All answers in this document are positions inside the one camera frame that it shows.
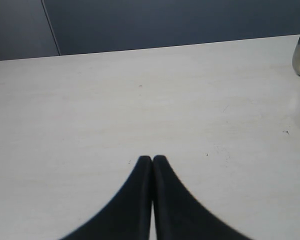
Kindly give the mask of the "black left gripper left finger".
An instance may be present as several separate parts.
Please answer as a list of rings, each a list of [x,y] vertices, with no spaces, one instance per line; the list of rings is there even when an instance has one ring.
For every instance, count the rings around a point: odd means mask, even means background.
[[[140,156],[107,205],[64,240],[148,240],[152,214],[152,159]]]

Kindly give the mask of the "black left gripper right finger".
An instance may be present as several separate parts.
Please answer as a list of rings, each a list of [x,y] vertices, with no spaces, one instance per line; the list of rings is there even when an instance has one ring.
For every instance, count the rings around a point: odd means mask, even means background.
[[[153,158],[154,217],[158,240],[247,240],[186,189],[164,155]]]

